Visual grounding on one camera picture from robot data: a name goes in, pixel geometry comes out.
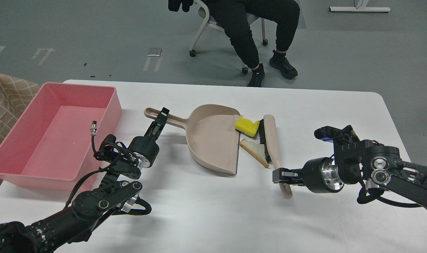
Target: chair leg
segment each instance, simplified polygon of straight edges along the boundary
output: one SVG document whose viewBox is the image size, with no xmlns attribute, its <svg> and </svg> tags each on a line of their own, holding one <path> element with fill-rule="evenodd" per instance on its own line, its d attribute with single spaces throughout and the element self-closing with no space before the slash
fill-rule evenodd
<svg viewBox="0 0 427 253">
<path fill-rule="evenodd" d="M 210 12 L 209 12 L 209 8 L 207 8 L 207 5 L 203 2 L 200 2 L 199 5 L 206 12 L 206 17 L 204 18 L 203 22 L 201 23 L 201 26 L 199 27 L 198 32 L 196 32 L 195 38 L 193 39 L 193 42 L 191 42 L 190 48 L 188 49 L 190 51 L 190 56 L 192 56 L 192 52 L 194 52 L 194 55 L 196 55 L 196 51 L 194 51 L 193 49 L 195 48 L 196 42 L 198 42 L 199 37 L 201 37 L 201 33 L 204 31 L 204 28 L 206 27 L 207 23 L 209 22 L 209 18 L 210 18 Z"/>
<path fill-rule="evenodd" d="M 262 45 L 268 45 L 267 33 L 265 31 L 265 19 L 260 18 L 262 21 Z"/>
</svg>

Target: black sneaker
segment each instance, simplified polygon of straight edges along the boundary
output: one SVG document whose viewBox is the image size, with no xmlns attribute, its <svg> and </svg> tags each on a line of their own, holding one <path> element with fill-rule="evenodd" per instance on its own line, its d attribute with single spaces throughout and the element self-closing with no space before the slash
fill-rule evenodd
<svg viewBox="0 0 427 253">
<path fill-rule="evenodd" d="M 273 57 L 270 59 L 270 66 L 279 69 L 283 77 L 293 79 L 298 75 L 298 71 L 290 65 L 285 53 L 278 53 L 273 50 Z"/>
<path fill-rule="evenodd" d="M 256 70 L 252 70 L 253 76 L 249 81 L 248 87 L 260 87 L 262 81 L 265 78 L 265 72 L 263 71 L 263 64 L 259 64 L 259 67 Z"/>
</svg>

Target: brush bristles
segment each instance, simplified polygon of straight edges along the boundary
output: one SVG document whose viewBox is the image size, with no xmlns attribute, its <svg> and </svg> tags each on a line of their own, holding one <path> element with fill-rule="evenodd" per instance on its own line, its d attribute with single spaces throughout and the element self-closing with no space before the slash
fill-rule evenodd
<svg viewBox="0 0 427 253">
<path fill-rule="evenodd" d="M 259 128 L 257 131 L 259 132 L 260 144 L 263 144 L 265 147 L 265 160 L 267 162 L 271 162 L 271 157 L 267 149 L 267 140 L 265 139 L 265 126 L 263 125 L 263 119 L 260 120 Z"/>
</svg>

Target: dustpan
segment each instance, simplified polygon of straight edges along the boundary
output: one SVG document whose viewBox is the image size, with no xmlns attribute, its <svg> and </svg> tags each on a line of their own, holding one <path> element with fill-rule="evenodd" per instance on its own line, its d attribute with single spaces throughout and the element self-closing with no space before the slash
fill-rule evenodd
<svg viewBox="0 0 427 253">
<path fill-rule="evenodd" d="M 156 119 L 159 110 L 146 108 L 144 114 Z M 223 173 L 237 174 L 240 133 L 234 128 L 240 113 L 218 104 L 197 107 L 187 119 L 168 115 L 167 124 L 183 128 L 193 159 L 200 165 Z"/>
</svg>

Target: black pants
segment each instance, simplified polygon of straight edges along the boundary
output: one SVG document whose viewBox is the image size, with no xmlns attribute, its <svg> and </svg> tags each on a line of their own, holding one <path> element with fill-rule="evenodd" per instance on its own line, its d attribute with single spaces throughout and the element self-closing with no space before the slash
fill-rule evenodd
<svg viewBox="0 0 427 253">
<path fill-rule="evenodd" d="M 275 21 L 276 50 L 287 51 L 298 27 L 299 5 L 294 0 L 206 0 L 210 14 L 231 39 L 237 55 L 253 69 L 260 63 L 246 13 Z"/>
</svg>

